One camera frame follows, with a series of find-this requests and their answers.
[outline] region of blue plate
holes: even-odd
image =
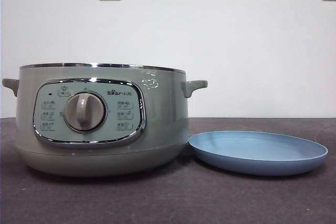
[[[328,153],[310,140],[251,131],[205,132],[190,137],[189,144],[210,165],[262,176],[306,173],[321,165]]]

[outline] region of gray table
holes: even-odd
[[[190,119],[191,134],[214,130],[303,137],[329,156],[309,173],[270,178],[210,167],[186,148],[142,173],[65,178],[26,167],[14,148],[15,120],[2,119],[2,223],[336,223],[336,119]]]

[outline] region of rotary knob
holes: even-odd
[[[64,118],[75,131],[91,131],[105,117],[104,103],[92,93],[76,94],[65,105]]]

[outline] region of stainless steel rim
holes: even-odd
[[[49,67],[92,67],[92,68],[132,68],[132,69],[154,69],[170,72],[178,72],[185,74],[185,71],[175,68],[163,68],[144,65],[127,65],[127,64],[110,64],[110,63],[42,63],[33,65],[24,65],[20,69],[25,68],[49,68]]]

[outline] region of chrome trim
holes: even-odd
[[[68,82],[97,82],[97,83],[108,83],[108,84],[119,84],[119,85],[127,85],[132,87],[137,95],[138,95],[138,102],[139,102],[139,110],[140,110],[140,123],[138,127],[129,135],[117,139],[111,139],[111,140],[104,140],[104,141],[82,141],[82,142],[71,142],[71,141],[60,141],[60,140],[54,140],[54,139],[49,139],[47,137],[42,136],[38,130],[36,129],[35,126],[35,120],[34,120],[34,115],[35,115],[35,107],[36,107],[36,102],[37,102],[37,96],[39,90],[48,84],[54,84],[54,83],[68,83]],[[34,128],[34,133],[35,135],[41,139],[44,140],[48,143],[54,144],[58,147],[73,147],[73,148],[93,148],[93,147],[111,147],[111,146],[116,146],[116,145],[121,145],[121,144],[127,144],[135,141],[138,139],[142,133],[144,132],[147,124],[147,117],[146,117],[146,109],[145,109],[145,104],[144,104],[144,98],[143,98],[143,93],[138,85],[136,85],[134,82],[131,81],[121,81],[121,80],[111,80],[111,79],[101,79],[101,78],[68,78],[68,79],[57,79],[57,80],[52,80],[48,81],[44,84],[42,84],[37,92],[36,92],[36,98],[35,98],[35,104],[34,104],[34,112],[33,112],[33,128]]]
[[[26,68],[49,68],[49,67],[92,67],[92,68],[132,68],[132,69],[153,69],[185,74],[185,71],[175,68],[163,68],[144,65],[112,64],[112,63],[42,63],[21,66],[20,69]]]

